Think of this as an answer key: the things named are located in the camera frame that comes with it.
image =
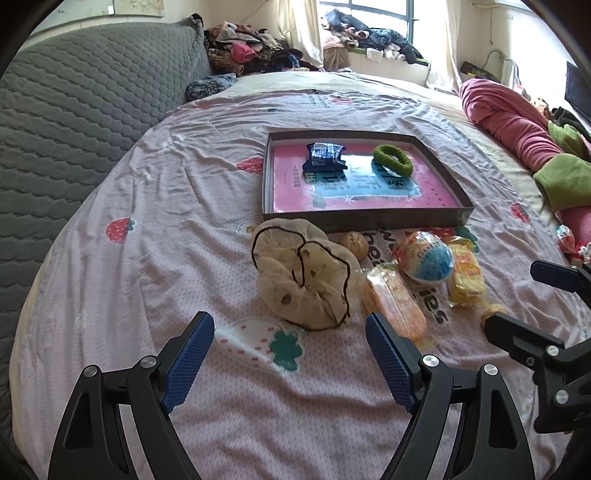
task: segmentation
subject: white strawberry pattern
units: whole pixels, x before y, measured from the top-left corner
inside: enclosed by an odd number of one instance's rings
[[[276,335],[283,333],[284,329],[277,320],[252,317],[234,325],[216,328],[214,341],[222,353],[240,363],[283,374],[293,370],[286,369],[280,362],[274,362],[276,352],[270,346],[271,342],[276,341]]]

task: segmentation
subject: pink clothing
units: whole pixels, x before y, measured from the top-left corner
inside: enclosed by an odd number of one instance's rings
[[[548,119],[519,93],[490,80],[468,80],[460,88],[470,121],[492,134],[537,172],[562,149],[548,133]]]
[[[248,63],[256,57],[255,51],[240,42],[232,43],[232,59],[237,63]]]

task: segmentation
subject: green hair scrunchie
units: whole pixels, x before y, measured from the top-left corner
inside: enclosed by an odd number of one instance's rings
[[[400,148],[394,145],[380,145],[375,147],[374,160],[383,167],[389,168],[401,177],[413,174],[413,162]]]

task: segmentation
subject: gray quilted sofa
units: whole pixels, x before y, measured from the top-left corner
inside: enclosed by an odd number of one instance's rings
[[[0,79],[0,472],[33,478],[12,438],[18,318],[68,219],[186,86],[210,75],[201,23],[124,23],[49,38]]]

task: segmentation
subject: window frame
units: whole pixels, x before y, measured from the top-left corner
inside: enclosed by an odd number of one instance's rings
[[[349,0],[348,4],[337,3],[337,2],[324,2],[322,0],[319,2],[320,5],[327,5],[329,7],[350,8],[351,10],[361,10],[363,12],[369,12],[372,14],[379,14],[379,15],[386,15],[388,17],[394,17],[394,18],[398,18],[399,20],[404,20],[408,24],[406,39],[409,41],[409,43],[412,43],[413,37],[414,37],[414,23],[416,21],[416,19],[413,18],[414,17],[414,0],[406,0],[406,3],[407,3],[407,13],[406,13],[406,15],[401,15],[401,14],[397,14],[395,12],[390,12],[388,10],[382,10],[380,8],[365,7],[363,5],[357,5],[356,3],[354,3],[354,0]]]

